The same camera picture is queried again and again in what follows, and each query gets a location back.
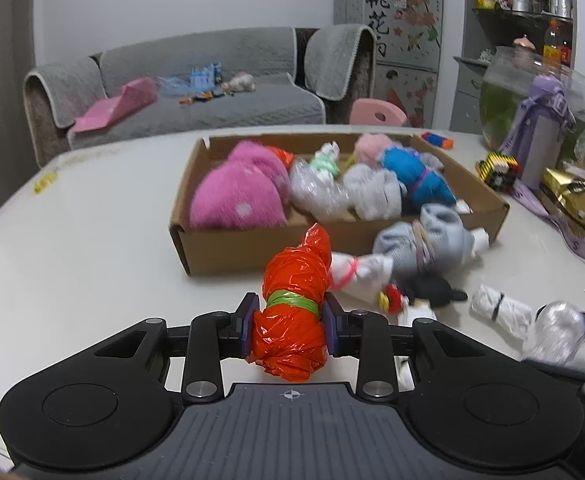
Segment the white cloth bundle pink band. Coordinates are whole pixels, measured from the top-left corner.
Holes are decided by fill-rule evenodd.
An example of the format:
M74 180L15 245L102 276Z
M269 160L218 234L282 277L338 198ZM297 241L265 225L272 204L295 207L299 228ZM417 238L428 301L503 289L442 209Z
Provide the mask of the white cloth bundle pink band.
M365 304L376 304L379 294L391 281L391 258L371 254L355 257L342 252L331 254L331 290L343 292Z

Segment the mickey mouse plush toy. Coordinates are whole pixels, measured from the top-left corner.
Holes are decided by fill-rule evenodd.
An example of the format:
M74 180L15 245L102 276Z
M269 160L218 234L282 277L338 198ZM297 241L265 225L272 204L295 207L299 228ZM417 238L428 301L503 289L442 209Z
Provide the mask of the mickey mouse plush toy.
M401 286L389 284L378 294L378 306L395 316L399 326L412 326L417 318L437 321L435 310L467 300L467 292L435 274L415 276Z

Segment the orange plastic bundle green band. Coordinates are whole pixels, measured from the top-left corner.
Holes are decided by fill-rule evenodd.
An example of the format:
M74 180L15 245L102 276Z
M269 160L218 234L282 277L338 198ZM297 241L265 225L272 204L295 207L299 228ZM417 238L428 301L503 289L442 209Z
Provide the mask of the orange plastic bundle green band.
M321 314L330 266L330 237L317 223L298 246L271 258L262 283L265 307L252 317L250 362L286 382L306 382L325 365Z

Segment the clear plastic bag bundle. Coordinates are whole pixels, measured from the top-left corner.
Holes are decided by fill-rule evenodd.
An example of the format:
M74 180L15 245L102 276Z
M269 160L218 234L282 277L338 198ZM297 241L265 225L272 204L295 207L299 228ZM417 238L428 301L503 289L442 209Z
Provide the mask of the clear plastic bag bundle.
M585 343L585 314L566 301L553 301L537 312L523 345L523 357L565 365Z

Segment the small white bundle black band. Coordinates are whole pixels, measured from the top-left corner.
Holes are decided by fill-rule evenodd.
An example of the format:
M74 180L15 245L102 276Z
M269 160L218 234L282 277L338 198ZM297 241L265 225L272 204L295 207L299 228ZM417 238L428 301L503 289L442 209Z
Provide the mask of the small white bundle black band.
M530 306L486 284L481 284L472 295L470 310L521 340L527 338L535 317Z

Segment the light blue sock bundle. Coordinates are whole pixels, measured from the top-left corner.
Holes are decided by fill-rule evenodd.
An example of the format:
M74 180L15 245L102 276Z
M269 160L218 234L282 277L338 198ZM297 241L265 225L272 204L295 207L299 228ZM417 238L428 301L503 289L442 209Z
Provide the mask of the light blue sock bundle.
M397 222L373 241L373 253L392 261L396 281L454 271L489 248L485 229L467 230L453 208L440 204L422 206L417 220Z

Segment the grey sock bundle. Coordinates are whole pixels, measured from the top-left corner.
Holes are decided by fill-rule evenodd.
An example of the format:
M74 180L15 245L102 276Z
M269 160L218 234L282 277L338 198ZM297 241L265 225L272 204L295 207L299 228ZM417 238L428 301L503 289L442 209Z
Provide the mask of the grey sock bundle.
M364 221L399 219L403 212L403 183L394 172L355 164L343 177L358 218Z

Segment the bubble wrap bundle red band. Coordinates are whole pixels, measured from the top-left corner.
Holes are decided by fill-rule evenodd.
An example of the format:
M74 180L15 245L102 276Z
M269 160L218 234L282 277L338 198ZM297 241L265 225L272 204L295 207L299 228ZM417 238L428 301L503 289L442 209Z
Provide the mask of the bubble wrap bundle red band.
M322 181L300 158L291 167L290 185L292 205L317 221L341 219L352 205L349 192L342 184Z

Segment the magenta fluffy sock bundle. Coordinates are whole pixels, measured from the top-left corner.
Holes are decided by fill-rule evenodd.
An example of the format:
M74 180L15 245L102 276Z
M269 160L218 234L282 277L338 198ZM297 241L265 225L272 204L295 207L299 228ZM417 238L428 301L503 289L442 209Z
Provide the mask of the magenta fluffy sock bundle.
M239 142L198 185L189 226L197 230L276 228L287 223L289 172L266 146Z

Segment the blue knit sock bundle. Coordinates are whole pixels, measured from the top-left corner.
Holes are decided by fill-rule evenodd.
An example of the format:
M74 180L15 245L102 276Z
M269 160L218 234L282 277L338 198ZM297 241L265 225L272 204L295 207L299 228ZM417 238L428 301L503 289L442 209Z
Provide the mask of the blue knit sock bundle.
M405 148L388 148L381 157L383 168L393 172L407 189L407 198L415 209L426 204L454 206L456 196L443 177L427 167L413 152Z

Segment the small white pouch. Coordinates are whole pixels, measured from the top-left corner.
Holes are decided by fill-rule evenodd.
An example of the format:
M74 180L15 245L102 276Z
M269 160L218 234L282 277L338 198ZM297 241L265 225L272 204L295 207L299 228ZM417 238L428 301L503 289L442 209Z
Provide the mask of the small white pouch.
M455 204L457 214L472 214L472 209L466 200L457 200Z

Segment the white bundle green band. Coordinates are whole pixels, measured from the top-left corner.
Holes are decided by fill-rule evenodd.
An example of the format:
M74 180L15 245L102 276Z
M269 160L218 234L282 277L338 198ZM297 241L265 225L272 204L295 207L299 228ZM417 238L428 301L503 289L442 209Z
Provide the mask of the white bundle green band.
M314 154L309 166L322 181L333 182L340 174L339 158L340 148L338 143L324 143Z

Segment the grey blue patterned sock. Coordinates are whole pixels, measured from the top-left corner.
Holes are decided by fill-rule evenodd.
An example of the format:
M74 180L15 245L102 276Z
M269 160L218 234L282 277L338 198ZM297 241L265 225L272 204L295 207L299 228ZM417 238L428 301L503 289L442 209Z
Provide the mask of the grey blue patterned sock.
M437 171L439 174L443 174L443 162L441 162L441 160L438 159L434 154L429 152L419 152L414 148L405 148L405 151L417 157L430 170Z

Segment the pink fur pompom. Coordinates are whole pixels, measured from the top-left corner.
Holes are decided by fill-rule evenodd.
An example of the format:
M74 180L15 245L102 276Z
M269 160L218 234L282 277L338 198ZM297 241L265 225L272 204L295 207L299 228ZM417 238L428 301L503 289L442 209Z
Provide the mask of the pink fur pompom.
M354 145L353 157L357 164L379 169L385 151L395 147L395 142L383 133L364 133Z

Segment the orange plastic bag bundle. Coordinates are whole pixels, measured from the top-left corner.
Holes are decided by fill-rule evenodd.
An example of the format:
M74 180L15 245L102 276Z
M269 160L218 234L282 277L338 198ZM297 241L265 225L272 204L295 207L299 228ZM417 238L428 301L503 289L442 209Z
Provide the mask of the orange plastic bag bundle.
M290 171L295 159L294 154L285 151L282 148L276 148L276 146L268 145L266 148L282 162L287 171Z

